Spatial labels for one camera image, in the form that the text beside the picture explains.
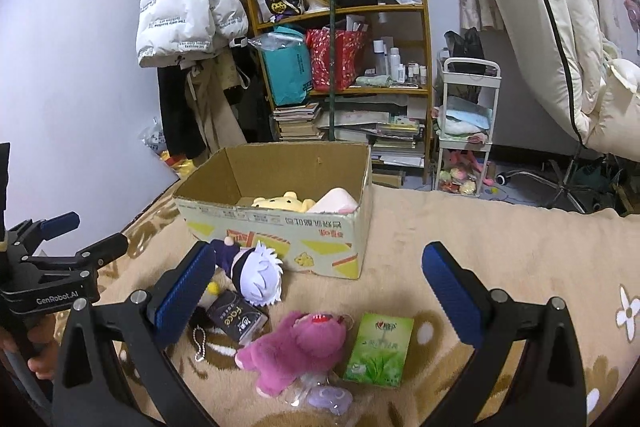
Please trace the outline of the white haired anime plush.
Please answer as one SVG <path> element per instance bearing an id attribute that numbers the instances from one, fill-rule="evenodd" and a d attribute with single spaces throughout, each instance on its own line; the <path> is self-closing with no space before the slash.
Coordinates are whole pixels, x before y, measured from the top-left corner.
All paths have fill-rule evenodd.
<path id="1" fill-rule="evenodd" d="M 230 236 L 206 244 L 216 267 L 224 271 L 234 290 L 254 307 L 272 306 L 282 296 L 282 261 L 262 242 L 242 247 Z"/>

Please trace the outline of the green tissue pack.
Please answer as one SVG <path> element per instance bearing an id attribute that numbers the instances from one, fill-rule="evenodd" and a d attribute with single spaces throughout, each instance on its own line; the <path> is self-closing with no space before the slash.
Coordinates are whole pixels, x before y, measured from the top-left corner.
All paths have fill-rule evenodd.
<path id="1" fill-rule="evenodd" d="M 398 388 L 404 373 L 413 325 L 412 317 L 363 314 L 344 370 L 344 381 Z"/>

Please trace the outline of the yellow plush toy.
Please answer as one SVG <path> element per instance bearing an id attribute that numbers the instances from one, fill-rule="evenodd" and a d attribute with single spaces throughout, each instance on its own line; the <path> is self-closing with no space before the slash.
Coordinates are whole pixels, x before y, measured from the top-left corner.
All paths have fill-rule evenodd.
<path id="1" fill-rule="evenodd" d="M 271 209 L 271 210 L 286 210 L 299 213 L 307 212 L 310 208 L 314 207 L 316 202 L 313 199 L 299 199 L 295 192 L 285 192 L 282 196 L 277 197 L 256 197 L 252 206 L 254 208 Z"/>

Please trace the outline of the pink bear plush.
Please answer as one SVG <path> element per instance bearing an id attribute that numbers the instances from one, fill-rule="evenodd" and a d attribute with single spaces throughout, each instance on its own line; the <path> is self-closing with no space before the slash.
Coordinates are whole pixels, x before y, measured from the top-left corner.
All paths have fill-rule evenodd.
<path id="1" fill-rule="evenodd" d="M 256 391 L 277 397 L 306 374 L 327 374 L 344 355 L 349 319 L 330 312 L 290 312 L 273 331 L 234 357 L 239 369 L 257 374 Z"/>

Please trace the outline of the white pink soft pillow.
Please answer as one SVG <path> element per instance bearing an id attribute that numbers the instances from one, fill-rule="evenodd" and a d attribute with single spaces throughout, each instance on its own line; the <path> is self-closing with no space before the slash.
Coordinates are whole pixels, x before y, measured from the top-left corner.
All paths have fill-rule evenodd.
<path id="1" fill-rule="evenodd" d="M 358 208 L 358 202 L 343 187 L 334 187 L 326 192 L 309 209 L 309 213 L 331 213 L 348 215 Z"/>

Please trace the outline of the black hanging garment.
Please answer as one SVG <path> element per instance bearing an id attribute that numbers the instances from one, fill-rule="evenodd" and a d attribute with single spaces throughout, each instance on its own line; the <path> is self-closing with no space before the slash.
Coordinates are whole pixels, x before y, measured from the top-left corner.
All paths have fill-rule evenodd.
<path id="1" fill-rule="evenodd" d="M 157 69 L 160 118 L 171 156 L 194 159 L 205 150 L 205 143 L 193 109 L 186 101 L 186 71 L 179 66 Z"/>

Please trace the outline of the chrome chair base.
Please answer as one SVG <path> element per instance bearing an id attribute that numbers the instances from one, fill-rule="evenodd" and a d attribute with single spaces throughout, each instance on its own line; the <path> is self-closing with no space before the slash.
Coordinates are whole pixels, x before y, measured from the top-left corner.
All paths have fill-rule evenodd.
<path id="1" fill-rule="evenodd" d="M 551 169 L 549 174 L 514 168 L 498 172 L 495 181 L 507 186 L 515 179 L 526 179 L 550 188 L 553 195 L 544 204 L 548 209 L 558 208 L 560 202 L 566 202 L 571 210 L 589 215 L 616 206 L 617 187 L 624 176 L 624 167 L 615 156 L 589 159 L 585 147 L 578 145 L 565 166 L 556 157 L 549 158 L 547 166 Z"/>

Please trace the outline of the beige hanging coat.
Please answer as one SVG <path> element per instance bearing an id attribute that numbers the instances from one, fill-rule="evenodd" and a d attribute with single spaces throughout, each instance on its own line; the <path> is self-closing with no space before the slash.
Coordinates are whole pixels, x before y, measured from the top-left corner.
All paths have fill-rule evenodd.
<path id="1" fill-rule="evenodd" d="M 246 143 L 224 94 L 226 88 L 241 88 L 240 75 L 228 49 L 195 63 L 186 74 L 186 101 L 193 110 L 208 155 Z"/>

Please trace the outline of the purple item in plastic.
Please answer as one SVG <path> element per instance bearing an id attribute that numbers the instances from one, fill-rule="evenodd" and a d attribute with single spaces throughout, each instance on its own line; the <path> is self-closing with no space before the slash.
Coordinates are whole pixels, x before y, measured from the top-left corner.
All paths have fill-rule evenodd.
<path id="1" fill-rule="evenodd" d="M 282 400 L 297 410 L 314 410 L 337 418 L 346 418 L 357 408 L 354 394 L 333 371 L 297 377 L 282 393 Z"/>

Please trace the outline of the cardboard box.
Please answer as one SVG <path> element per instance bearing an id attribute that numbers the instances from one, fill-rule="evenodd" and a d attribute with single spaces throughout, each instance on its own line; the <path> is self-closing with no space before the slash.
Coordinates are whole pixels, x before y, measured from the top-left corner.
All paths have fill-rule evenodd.
<path id="1" fill-rule="evenodd" d="M 370 148 L 349 142 L 273 142 L 218 150 L 175 191 L 202 241 L 230 236 L 243 247 L 273 248 L 285 269 L 322 277 L 360 277 L 372 215 Z M 348 215 L 254 208 L 256 197 L 295 192 L 317 202 L 343 187 L 358 208 Z"/>

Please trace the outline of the stack of books left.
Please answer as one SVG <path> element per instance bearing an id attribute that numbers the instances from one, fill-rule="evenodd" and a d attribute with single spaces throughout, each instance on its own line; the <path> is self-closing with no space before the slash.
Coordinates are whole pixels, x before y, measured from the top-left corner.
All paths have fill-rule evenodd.
<path id="1" fill-rule="evenodd" d="M 318 141 L 324 138 L 324 132 L 317 121 L 322 114 L 318 102 L 302 105 L 276 107 L 272 113 L 280 141 Z"/>

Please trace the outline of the stack of books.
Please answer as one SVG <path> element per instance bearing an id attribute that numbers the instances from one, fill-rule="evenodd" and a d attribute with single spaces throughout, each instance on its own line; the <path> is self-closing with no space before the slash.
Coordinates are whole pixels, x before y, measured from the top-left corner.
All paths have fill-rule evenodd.
<path id="1" fill-rule="evenodd" d="M 276 107 L 272 113 L 280 141 L 318 141 L 324 138 L 324 132 L 317 121 L 322 114 L 318 102 L 302 105 Z"/>
<path id="2" fill-rule="evenodd" d="M 376 165 L 423 170 L 431 146 L 426 130 L 429 109 L 430 101 L 424 96 L 338 96 L 334 140 L 369 145 Z"/>

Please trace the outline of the teal paper bag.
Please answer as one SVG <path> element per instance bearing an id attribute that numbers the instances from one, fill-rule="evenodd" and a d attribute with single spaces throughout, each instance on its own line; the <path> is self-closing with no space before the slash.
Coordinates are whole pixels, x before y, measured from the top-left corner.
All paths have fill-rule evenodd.
<path id="1" fill-rule="evenodd" d="M 311 90 L 311 60 L 305 35 L 292 28 L 278 27 L 258 40 L 273 104 L 296 105 L 305 101 Z"/>

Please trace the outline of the white rolling cart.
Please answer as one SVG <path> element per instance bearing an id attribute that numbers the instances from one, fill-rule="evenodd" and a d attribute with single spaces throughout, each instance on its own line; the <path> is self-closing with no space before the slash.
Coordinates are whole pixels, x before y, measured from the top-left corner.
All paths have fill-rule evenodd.
<path id="1" fill-rule="evenodd" d="M 501 68 L 472 57 L 442 57 L 433 112 L 437 191 L 478 196 L 494 184 L 489 156 L 501 88 Z"/>

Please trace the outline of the stack of books right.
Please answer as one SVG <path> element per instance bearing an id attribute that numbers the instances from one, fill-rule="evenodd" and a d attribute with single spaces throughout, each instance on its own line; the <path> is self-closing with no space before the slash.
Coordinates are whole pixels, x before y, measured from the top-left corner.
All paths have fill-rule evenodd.
<path id="1" fill-rule="evenodd" d="M 334 140 L 369 145 L 376 165 L 423 170 L 431 146 L 426 130 L 429 109 L 430 101 L 424 96 L 338 96 Z"/>

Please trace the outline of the wooden shelf unit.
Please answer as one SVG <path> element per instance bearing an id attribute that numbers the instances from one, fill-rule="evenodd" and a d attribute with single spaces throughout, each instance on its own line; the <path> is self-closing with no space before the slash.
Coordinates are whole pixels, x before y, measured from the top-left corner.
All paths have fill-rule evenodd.
<path id="1" fill-rule="evenodd" d="M 421 0 L 416 4 L 378 4 L 359 5 L 349 8 L 338 8 L 334 3 L 329 9 L 319 12 L 309 12 L 302 15 L 287 17 L 280 22 L 264 23 L 259 19 L 258 3 L 256 0 L 246 0 L 250 29 L 255 36 L 260 36 L 270 30 L 280 27 L 288 27 L 297 23 L 318 22 L 326 18 L 329 28 L 309 29 L 305 34 L 305 42 L 308 46 L 311 58 L 311 76 L 321 77 L 326 80 L 320 89 L 311 89 L 311 96 L 327 98 L 330 104 L 330 112 L 335 112 L 335 100 L 341 96 L 365 96 L 382 94 L 404 94 L 413 98 L 424 98 L 426 101 L 424 121 L 425 130 L 422 134 L 423 143 L 423 173 L 428 173 L 431 161 L 431 147 L 433 136 L 433 123 L 431 111 L 433 109 L 433 75 L 432 75 L 432 49 L 430 14 L 428 14 L 427 0 Z M 397 15 L 402 13 L 418 13 L 421 38 L 418 40 L 398 40 L 396 43 L 401 52 L 419 50 L 423 55 L 423 65 L 426 68 L 424 74 L 419 75 L 420 82 L 411 84 L 393 83 L 388 87 L 358 86 L 351 83 L 348 86 L 342 81 L 345 72 L 356 77 L 363 71 L 364 56 L 367 49 L 373 46 L 373 34 L 365 31 L 357 39 L 349 39 L 347 32 L 336 28 L 336 18 L 339 15 Z"/>

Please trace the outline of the red gift bag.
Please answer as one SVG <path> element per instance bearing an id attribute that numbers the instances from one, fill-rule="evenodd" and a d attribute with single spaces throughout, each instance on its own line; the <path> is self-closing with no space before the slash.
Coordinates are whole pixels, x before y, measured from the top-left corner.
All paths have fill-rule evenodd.
<path id="1" fill-rule="evenodd" d="M 362 73 L 364 48 L 368 43 L 365 31 L 337 29 L 336 52 L 336 91 L 348 89 Z M 309 29 L 306 33 L 306 45 L 311 60 L 311 84 L 314 91 L 329 93 L 329 28 Z"/>

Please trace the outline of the white bottles on shelf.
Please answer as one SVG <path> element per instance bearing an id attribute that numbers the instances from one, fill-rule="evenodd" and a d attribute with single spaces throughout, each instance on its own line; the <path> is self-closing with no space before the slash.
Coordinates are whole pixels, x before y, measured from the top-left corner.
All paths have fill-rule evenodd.
<path id="1" fill-rule="evenodd" d="M 381 77 L 387 84 L 400 87 L 425 87 L 427 69 L 417 62 L 405 63 L 400 49 L 394 46 L 391 38 L 372 41 L 374 57 L 373 74 Z"/>

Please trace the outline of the green pole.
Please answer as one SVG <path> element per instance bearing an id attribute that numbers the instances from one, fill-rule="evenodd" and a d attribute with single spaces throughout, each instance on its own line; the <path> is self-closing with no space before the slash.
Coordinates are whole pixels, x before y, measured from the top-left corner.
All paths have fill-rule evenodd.
<path id="1" fill-rule="evenodd" d="M 336 93 L 336 52 L 335 52 L 335 40 L 336 40 L 336 28 L 335 28 L 335 15 L 336 4 L 335 0 L 329 0 L 329 141 L 335 141 L 335 93 Z"/>

